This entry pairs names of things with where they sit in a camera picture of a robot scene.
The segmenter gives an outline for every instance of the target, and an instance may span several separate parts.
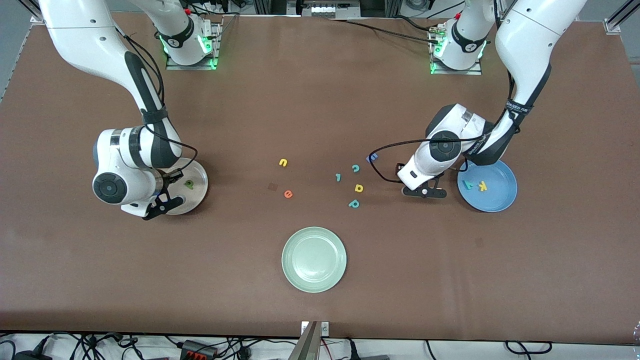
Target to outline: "table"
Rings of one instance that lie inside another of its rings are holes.
[[[161,56],[144,15],[115,19]],[[300,321],[328,320],[334,337],[631,343],[640,94],[620,38],[599,23],[572,25],[552,65],[503,158],[518,198],[480,213],[450,172],[446,199],[407,198],[365,157],[420,138],[447,104],[497,119],[508,82],[493,45],[482,76],[438,76],[423,43],[241,17],[217,70],[163,72],[210,187],[192,213],[144,222],[91,190],[97,135],[140,123],[131,96],[66,64],[35,26],[0,103],[0,328],[297,336]],[[391,176],[414,150],[376,164]],[[320,294],[296,290],[280,266],[290,235],[312,225],[338,234],[349,257]]]

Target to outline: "metal bracket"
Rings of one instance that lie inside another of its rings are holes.
[[[31,13],[31,19],[36,21],[42,21],[42,11],[40,11],[40,4],[34,0],[17,0],[27,11]]]
[[[309,322],[302,322],[301,329],[300,329],[300,334],[304,334],[305,333],[305,330],[307,329],[307,326],[309,326]],[[322,330],[320,335],[322,337],[324,337],[324,338],[327,338],[329,336],[329,322],[321,322],[320,328]]]
[[[619,35],[620,25],[640,8],[640,0],[627,0],[608,19],[604,19],[607,35]]]
[[[604,19],[602,24],[604,25],[604,31],[605,33],[607,33],[607,35],[620,35],[621,31],[619,25],[611,27],[611,25],[609,24],[609,19]]]
[[[204,36],[211,36],[211,52],[207,54],[202,60],[193,65],[180,65],[173,61],[170,56],[166,57],[166,69],[167,70],[216,70],[218,68],[218,58],[220,57],[220,44],[222,42],[222,22],[212,22],[211,32],[205,33]]]

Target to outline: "plate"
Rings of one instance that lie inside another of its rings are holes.
[[[347,268],[347,252],[340,238],[324,227],[306,227],[293,234],[282,251],[287,280],[307,293],[334,287]]]
[[[165,172],[171,172],[176,168],[183,167],[189,161],[187,158],[180,158]],[[182,169],[182,174],[182,178],[167,186],[167,191],[169,191],[171,197],[181,196],[184,199],[184,203],[175,209],[167,211],[167,215],[182,215],[195,209],[202,202],[209,189],[207,172],[199,162],[192,161],[188,167]]]
[[[487,213],[496,213],[510,207],[518,195],[518,183],[513,171],[502,161],[493,165],[478,166],[468,162],[467,171],[458,172],[458,189],[469,205]],[[473,184],[471,189],[464,181]],[[486,190],[480,191],[484,181]]]

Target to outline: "black plug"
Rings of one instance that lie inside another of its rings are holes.
[[[13,358],[13,360],[53,360],[53,359],[51,359],[51,357],[46,355],[34,354],[33,351],[25,350],[17,353]]]
[[[349,340],[349,344],[351,344],[351,359],[350,360],[360,360],[360,356],[358,355],[358,349],[356,348],[356,343],[351,339]]]
[[[248,347],[241,347],[237,354],[240,357],[240,360],[249,360],[251,357],[251,349]]]

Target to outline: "metal frame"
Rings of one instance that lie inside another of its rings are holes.
[[[640,0],[628,0],[618,8],[609,18],[604,19],[604,29],[607,35],[619,35],[620,25],[640,8]]]
[[[40,5],[38,4],[37,1],[35,0],[16,0],[16,1],[18,1],[18,3],[20,3],[22,6],[24,6],[25,9],[28,10],[35,20],[42,21],[42,12],[40,11]]]
[[[302,335],[293,348],[289,360],[317,360],[320,354],[320,340],[325,334],[329,334],[328,322],[302,323]]]

